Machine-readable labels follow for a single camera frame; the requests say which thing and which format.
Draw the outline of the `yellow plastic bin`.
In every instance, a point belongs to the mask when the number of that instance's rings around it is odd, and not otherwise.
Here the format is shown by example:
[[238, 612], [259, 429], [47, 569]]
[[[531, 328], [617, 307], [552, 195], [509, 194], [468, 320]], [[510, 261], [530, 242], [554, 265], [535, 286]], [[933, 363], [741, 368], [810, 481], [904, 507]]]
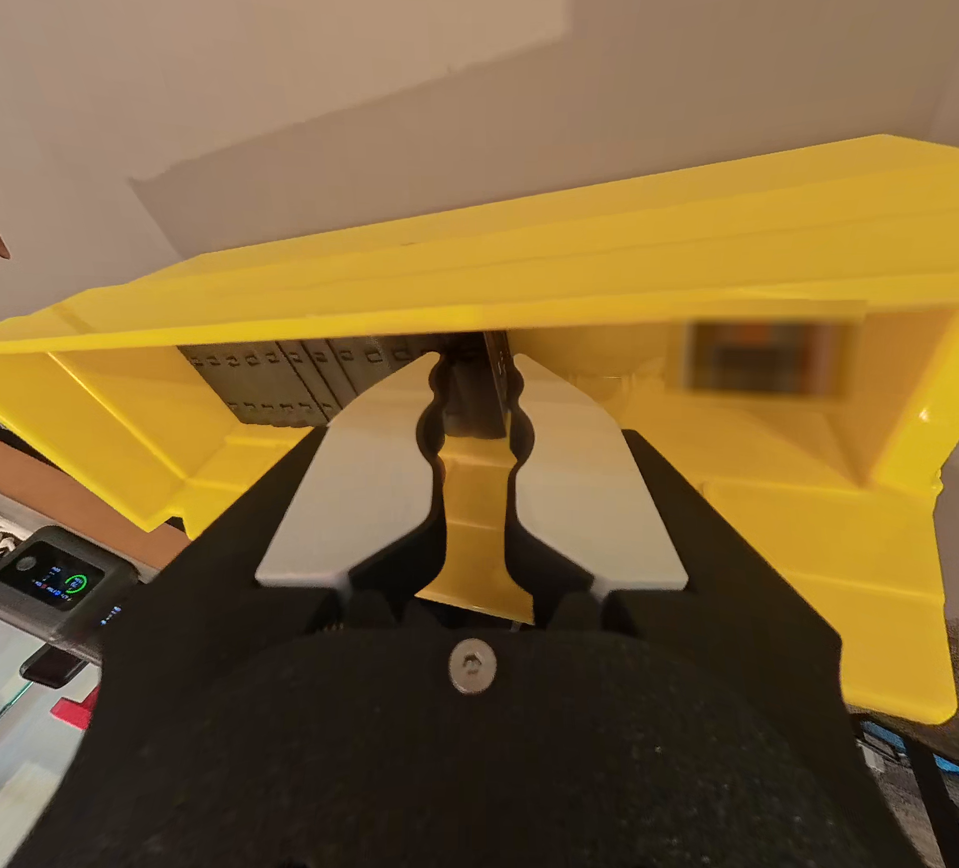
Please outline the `yellow plastic bin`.
[[[684, 335], [725, 321], [849, 324], [837, 395], [684, 388]], [[868, 136], [199, 255], [2, 322], [2, 423], [196, 537], [304, 430], [243, 426], [179, 347], [482, 330], [701, 488], [840, 634], [848, 703], [953, 715], [952, 147]]]

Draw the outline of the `black battery charger case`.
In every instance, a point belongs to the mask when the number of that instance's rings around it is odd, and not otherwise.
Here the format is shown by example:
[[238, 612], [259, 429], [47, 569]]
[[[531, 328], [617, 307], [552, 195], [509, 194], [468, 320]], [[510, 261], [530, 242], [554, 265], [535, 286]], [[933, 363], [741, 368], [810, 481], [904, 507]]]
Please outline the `black battery charger case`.
[[1, 620], [48, 645], [92, 654], [140, 583], [124, 557], [43, 526], [2, 558]]

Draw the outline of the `row of black batteries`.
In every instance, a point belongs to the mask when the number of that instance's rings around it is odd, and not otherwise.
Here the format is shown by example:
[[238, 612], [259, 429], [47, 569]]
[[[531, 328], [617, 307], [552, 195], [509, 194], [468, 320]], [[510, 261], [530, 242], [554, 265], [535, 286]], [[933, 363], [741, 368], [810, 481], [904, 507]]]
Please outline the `row of black batteries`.
[[359, 395], [421, 355], [443, 335], [361, 336], [178, 347], [240, 422], [323, 427]]

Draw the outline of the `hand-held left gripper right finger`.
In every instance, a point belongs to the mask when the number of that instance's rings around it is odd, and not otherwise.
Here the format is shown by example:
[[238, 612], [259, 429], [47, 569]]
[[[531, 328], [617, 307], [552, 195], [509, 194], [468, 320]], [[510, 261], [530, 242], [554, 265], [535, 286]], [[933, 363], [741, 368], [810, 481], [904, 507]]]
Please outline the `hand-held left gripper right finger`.
[[584, 575], [593, 595], [684, 590], [689, 574], [617, 421], [528, 355], [513, 366], [519, 534]]

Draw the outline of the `black camera battery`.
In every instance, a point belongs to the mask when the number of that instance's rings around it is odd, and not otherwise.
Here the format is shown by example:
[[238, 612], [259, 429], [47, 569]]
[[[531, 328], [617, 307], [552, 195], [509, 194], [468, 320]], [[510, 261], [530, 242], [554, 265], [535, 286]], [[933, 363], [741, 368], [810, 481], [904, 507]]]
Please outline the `black camera battery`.
[[449, 367], [449, 395], [443, 411], [446, 434], [481, 440], [506, 438], [512, 365], [507, 333], [449, 334], [442, 354]]

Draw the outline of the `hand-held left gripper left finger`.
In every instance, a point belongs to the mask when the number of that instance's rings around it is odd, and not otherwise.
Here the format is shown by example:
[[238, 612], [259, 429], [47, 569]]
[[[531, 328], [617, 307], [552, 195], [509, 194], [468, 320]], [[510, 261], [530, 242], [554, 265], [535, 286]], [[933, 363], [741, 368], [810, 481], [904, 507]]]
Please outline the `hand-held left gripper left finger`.
[[256, 570], [267, 587], [418, 592], [446, 558], [442, 409], [425, 353], [334, 417]]

